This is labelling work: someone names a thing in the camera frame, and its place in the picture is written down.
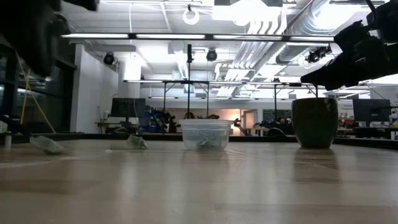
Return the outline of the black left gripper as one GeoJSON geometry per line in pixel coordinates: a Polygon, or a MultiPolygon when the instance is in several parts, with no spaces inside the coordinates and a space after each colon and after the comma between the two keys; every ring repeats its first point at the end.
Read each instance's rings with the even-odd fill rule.
{"type": "Polygon", "coordinates": [[[35,72],[53,72],[58,41],[69,34],[60,0],[1,0],[1,35],[35,72]]]}

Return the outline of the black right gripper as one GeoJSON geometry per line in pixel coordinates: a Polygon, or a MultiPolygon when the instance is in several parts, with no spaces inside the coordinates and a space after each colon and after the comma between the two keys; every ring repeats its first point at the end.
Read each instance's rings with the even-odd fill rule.
{"type": "Polygon", "coordinates": [[[386,45],[381,39],[370,35],[369,27],[361,21],[341,30],[334,41],[342,53],[318,70],[302,76],[302,83],[323,84],[327,90],[335,90],[389,73],[386,45]]]}

